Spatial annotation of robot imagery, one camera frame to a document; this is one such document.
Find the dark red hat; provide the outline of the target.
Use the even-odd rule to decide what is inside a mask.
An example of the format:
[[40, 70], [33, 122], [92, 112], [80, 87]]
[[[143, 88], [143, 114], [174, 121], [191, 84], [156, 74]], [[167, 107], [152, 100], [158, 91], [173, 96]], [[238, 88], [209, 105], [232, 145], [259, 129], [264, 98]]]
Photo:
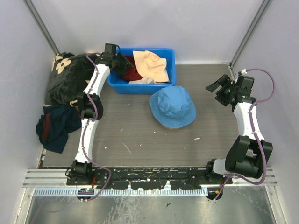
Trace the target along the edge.
[[134, 58], [132, 56], [125, 56], [125, 58], [133, 65], [132, 67], [127, 67], [125, 69], [126, 74], [120, 76], [121, 79], [125, 81], [137, 81], [141, 80], [142, 76], [138, 73], [135, 65]]

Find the blue plastic bin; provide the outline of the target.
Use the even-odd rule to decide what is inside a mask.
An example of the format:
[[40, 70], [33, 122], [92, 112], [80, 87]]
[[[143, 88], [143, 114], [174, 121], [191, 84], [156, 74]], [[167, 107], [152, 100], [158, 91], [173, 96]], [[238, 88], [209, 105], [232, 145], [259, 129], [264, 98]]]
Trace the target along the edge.
[[121, 52], [132, 64], [127, 68], [134, 75], [150, 77], [154, 83], [133, 83], [111, 71], [108, 84], [119, 94], [153, 94], [158, 90], [175, 86], [177, 82], [175, 53], [170, 48], [121, 48]]

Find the black floral blanket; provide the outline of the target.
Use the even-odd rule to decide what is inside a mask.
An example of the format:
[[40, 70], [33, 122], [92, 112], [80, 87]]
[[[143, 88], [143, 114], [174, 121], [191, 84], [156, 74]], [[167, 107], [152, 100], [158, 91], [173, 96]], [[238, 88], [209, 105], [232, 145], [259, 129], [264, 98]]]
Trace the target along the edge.
[[77, 107], [77, 95], [89, 84], [94, 73], [97, 53], [74, 55], [57, 54], [46, 88], [45, 106], [70, 105]]

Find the light blue bucket hat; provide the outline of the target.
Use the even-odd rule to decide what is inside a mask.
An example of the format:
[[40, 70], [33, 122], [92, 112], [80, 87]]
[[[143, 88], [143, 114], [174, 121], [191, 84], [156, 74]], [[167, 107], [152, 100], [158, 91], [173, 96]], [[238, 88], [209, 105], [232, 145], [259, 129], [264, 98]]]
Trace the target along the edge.
[[149, 105], [154, 118], [168, 127], [187, 126], [196, 119], [196, 108], [182, 86], [168, 86], [152, 94]]

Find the wooden hat stand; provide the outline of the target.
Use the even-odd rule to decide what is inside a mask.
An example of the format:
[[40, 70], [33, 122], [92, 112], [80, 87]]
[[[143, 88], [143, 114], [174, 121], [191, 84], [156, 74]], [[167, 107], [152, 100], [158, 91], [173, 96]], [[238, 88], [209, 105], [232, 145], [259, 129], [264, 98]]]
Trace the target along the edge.
[[165, 129], [168, 129], [168, 130], [178, 130], [178, 129], [181, 129], [185, 126], [179, 126], [179, 127], [168, 127], [168, 126], [165, 126], [165, 125], [162, 125], [163, 128]]

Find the navy and red cloth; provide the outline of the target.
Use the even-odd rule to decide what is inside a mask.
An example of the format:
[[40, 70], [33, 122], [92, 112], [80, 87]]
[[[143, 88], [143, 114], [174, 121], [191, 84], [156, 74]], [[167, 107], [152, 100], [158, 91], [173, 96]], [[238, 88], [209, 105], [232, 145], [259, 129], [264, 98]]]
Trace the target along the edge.
[[43, 115], [36, 125], [36, 134], [46, 150], [61, 154], [68, 134], [81, 128], [81, 117], [70, 105], [43, 107]]

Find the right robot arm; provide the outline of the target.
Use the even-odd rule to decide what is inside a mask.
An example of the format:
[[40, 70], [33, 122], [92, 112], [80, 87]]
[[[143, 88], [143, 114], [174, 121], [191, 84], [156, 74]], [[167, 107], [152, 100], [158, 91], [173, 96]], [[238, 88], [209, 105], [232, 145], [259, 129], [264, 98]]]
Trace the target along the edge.
[[221, 76], [206, 90], [215, 92], [215, 99], [223, 106], [230, 105], [234, 113], [238, 137], [226, 158], [212, 159], [207, 163], [205, 179], [211, 184], [225, 176], [259, 179], [263, 175], [273, 150], [261, 134], [256, 118], [256, 99], [251, 96], [254, 78], [239, 75], [232, 80], [228, 75]]

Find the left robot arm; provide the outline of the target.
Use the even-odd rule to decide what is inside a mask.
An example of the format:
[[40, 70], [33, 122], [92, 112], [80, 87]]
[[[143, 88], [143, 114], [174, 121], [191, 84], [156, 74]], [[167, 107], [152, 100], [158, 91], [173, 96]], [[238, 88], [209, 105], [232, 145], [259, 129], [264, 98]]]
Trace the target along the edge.
[[103, 116], [100, 100], [103, 85], [111, 70], [120, 69], [120, 72], [123, 72], [132, 66], [121, 52], [101, 53], [95, 61], [88, 54], [86, 58], [94, 66], [94, 72], [87, 87], [77, 96], [82, 129], [78, 151], [68, 173], [69, 180], [83, 185], [88, 185], [94, 180], [93, 142], [99, 120]]

